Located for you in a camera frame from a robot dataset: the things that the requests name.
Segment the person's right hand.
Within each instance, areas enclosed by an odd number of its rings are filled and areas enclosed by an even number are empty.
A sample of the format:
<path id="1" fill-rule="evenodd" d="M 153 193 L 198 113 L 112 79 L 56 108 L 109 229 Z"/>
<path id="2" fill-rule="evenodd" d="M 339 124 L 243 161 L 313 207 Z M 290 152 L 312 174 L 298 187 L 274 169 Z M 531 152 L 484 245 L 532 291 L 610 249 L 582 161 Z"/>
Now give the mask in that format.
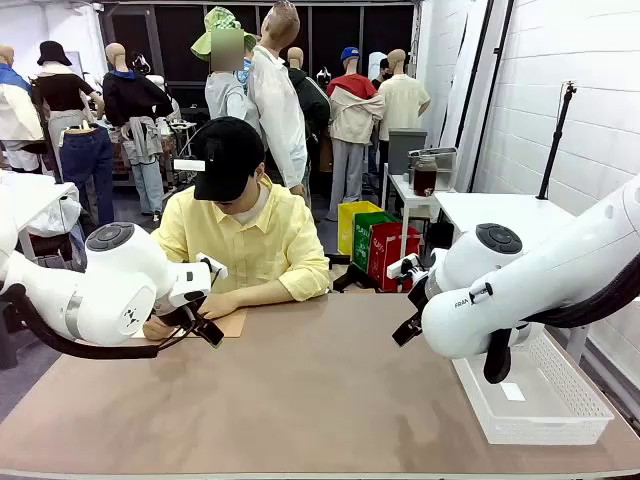
<path id="1" fill-rule="evenodd" d="M 159 317 L 151 315 L 143 324 L 143 335 L 150 341 L 161 341 L 169 338 L 176 328 L 166 325 Z"/>

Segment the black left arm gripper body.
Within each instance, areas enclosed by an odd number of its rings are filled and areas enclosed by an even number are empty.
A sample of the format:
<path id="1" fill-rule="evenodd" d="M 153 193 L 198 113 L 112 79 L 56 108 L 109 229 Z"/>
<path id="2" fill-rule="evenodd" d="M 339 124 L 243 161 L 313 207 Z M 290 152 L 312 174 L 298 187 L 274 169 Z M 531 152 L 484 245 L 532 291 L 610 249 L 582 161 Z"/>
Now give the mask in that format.
<path id="1" fill-rule="evenodd" d="M 205 300 L 206 297 L 201 296 L 180 307 L 173 307 L 168 303 L 158 303 L 154 307 L 154 315 L 169 327 L 181 328 L 183 330 L 188 330 L 189 328 L 196 329 L 204 324 L 204 319 L 198 313 L 198 310 Z"/>

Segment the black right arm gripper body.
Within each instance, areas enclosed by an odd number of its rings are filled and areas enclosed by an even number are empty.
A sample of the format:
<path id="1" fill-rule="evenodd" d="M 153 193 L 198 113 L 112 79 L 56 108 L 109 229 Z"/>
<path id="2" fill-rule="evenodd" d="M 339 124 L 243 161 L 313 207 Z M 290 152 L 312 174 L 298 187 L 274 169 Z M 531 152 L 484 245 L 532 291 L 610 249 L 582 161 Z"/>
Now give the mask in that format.
<path id="1" fill-rule="evenodd" d="M 413 279 L 413 286 L 408 293 L 409 301 L 416 311 L 409 318 L 410 321 L 419 321 L 428 301 L 435 296 L 435 280 L 432 273 L 423 272 L 419 278 Z"/>

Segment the person's left hand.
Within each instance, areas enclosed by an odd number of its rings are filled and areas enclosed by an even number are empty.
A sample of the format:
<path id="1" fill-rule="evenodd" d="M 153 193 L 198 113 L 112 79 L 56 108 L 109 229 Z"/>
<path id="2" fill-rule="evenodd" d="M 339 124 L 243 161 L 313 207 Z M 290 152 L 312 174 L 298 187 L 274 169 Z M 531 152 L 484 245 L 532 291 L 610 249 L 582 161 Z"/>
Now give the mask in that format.
<path id="1" fill-rule="evenodd" d="M 197 313 L 206 320 L 215 320 L 232 314 L 241 307 L 235 291 L 211 293 L 207 296 Z"/>

